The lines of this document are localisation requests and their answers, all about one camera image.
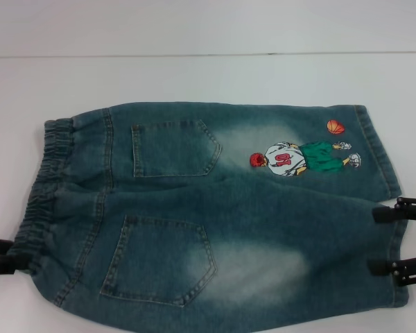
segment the red basketball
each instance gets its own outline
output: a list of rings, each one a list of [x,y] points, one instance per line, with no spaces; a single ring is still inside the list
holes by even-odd
[[[345,127],[337,120],[330,120],[327,123],[327,128],[331,134],[340,134],[345,131]]]

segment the faded denim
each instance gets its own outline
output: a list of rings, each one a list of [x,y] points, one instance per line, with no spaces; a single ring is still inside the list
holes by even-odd
[[[407,303],[367,267],[406,222],[372,218],[400,188],[363,106],[131,103],[45,131],[10,254],[72,314],[245,333]]]

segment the sneaker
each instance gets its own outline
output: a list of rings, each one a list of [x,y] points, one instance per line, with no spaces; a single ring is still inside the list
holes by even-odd
[[[352,148],[352,145],[348,144],[347,142],[338,142],[338,143],[334,144],[334,146],[339,146],[340,149],[345,149],[345,150]]]
[[[359,168],[361,166],[361,156],[358,153],[351,154],[348,156],[349,158],[349,165],[354,168]]]

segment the back pocket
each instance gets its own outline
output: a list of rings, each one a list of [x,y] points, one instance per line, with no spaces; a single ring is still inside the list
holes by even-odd
[[[135,177],[203,176],[214,167],[220,144],[201,120],[132,127]]]
[[[127,216],[101,294],[184,307],[215,272],[201,225]]]

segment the white jersey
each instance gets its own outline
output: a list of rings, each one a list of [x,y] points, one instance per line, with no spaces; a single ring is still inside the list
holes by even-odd
[[[271,146],[265,156],[270,170],[281,176],[295,176],[299,168],[306,166],[300,149],[292,147],[288,142],[280,142]]]

